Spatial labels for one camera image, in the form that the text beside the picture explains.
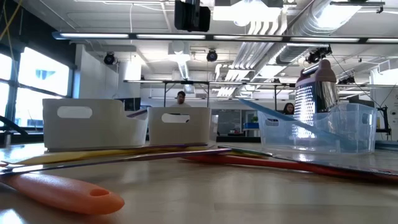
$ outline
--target black camera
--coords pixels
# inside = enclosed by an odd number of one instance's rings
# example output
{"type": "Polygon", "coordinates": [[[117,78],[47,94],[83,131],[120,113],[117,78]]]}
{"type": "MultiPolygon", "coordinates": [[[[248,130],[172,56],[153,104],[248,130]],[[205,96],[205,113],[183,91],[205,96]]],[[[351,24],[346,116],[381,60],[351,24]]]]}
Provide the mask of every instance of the black camera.
{"type": "Polygon", "coordinates": [[[104,58],[104,63],[105,63],[106,65],[114,65],[114,64],[116,64],[116,62],[117,62],[117,60],[116,60],[116,58],[114,57],[114,52],[108,52],[108,53],[106,53],[106,56],[105,56],[105,58],[104,58]]]}
{"type": "Polygon", "coordinates": [[[215,62],[215,61],[217,61],[217,57],[218,56],[217,56],[216,50],[209,50],[209,52],[207,53],[206,59],[208,62],[215,62]]]}

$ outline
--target blue plastic container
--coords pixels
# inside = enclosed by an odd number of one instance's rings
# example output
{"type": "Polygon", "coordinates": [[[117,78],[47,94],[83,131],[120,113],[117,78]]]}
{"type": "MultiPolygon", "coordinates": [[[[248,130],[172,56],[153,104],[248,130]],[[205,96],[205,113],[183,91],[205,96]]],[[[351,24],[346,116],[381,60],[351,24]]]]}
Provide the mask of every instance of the blue plastic container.
{"type": "Polygon", "coordinates": [[[356,103],[340,104],[330,113],[313,115],[304,123],[316,128],[313,132],[300,127],[298,121],[282,121],[258,112],[261,144],[270,149],[309,151],[332,154],[365,154],[374,152],[377,110],[356,103]]]}

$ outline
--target white plastic bin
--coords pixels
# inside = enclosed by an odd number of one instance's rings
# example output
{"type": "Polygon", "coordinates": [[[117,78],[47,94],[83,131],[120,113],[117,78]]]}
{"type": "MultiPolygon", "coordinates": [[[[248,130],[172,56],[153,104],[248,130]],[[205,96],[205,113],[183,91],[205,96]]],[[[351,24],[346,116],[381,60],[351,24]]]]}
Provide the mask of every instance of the white plastic bin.
{"type": "Polygon", "coordinates": [[[148,108],[151,145],[208,143],[210,108],[148,108]]]}
{"type": "Polygon", "coordinates": [[[44,99],[44,146],[50,150],[129,148],[145,144],[148,115],[134,118],[119,100],[44,99]]]}
{"type": "Polygon", "coordinates": [[[374,152],[377,110],[355,103],[340,104],[330,113],[318,113],[309,131],[299,121],[282,121],[259,112],[263,151],[294,150],[332,154],[365,154],[374,152]]]}

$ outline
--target large window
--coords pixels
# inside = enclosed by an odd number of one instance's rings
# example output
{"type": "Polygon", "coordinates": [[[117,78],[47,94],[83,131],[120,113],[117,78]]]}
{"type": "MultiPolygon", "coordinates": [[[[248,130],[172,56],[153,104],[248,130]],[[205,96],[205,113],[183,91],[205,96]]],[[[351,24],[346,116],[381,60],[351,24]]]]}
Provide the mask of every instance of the large window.
{"type": "Polygon", "coordinates": [[[0,54],[0,116],[6,116],[8,102],[9,82],[11,77],[12,60],[3,54],[0,54]]]}
{"type": "Polygon", "coordinates": [[[43,103],[46,98],[60,99],[36,91],[18,88],[15,123],[21,127],[43,128],[43,103]]]}
{"type": "Polygon", "coordinates": [[[9,80],[11,77],[11,67],[11,58],[0,54],[0,78],[9,80]]]}
{"type": "Polygon", "coordinates": [[[21,84],[68,94],[69,68],[30,48],[21,54],[18,81],[21,84]]]}
{"type": "Polygon", "coordinates": [[[9,87],[5,83],[0,83],[0,116],[6,115],[6,107],[8,102],[8,91],[9,87]]]}
{"type": "Polygon", "coordinates": [[[69,97],[70,69],[27,47],[18,58],[0,54],[0,115],[23,128],[42,128],[42,100],[69,97]]]}

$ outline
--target wall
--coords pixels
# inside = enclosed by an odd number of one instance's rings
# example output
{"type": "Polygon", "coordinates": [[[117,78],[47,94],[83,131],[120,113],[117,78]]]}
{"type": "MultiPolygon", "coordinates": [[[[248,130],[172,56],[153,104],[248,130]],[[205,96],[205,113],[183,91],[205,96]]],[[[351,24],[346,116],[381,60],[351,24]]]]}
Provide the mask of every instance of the wall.
{"type": "Polygon", "coordinates": [[[123,82],[126,76],[127,63],[122,62],[119,64],[119,78],[118,90],[116,92],[117,98],[138,98],[141,95],[140,83],[125,83],[123,82]]]}
{"type": "Polygon", "coordinates": [[[118,92],[119,74],[89,54],[84,45],[76,46],[74,98],[112,99],[118,92]]]}
{"type": "MultiPolygon", "coordinates": [[[[371,84],[375,85],[398,85],[398,69],[387,70],[379,73],[374,69],[371,75],[371,84]]],[[[397,88],[375,88],[371,90],[372,98],[381,106],[387,106],[387,117],[392,129],[392,140],[398,140],[398,89],[397,88]]],[[[377,114],[380,119],[381,128],[384,128],[384,119],[381,113],[377,114]]],[[[378,140],[386,140],[385,134],[377,134],[378,140]]]]}

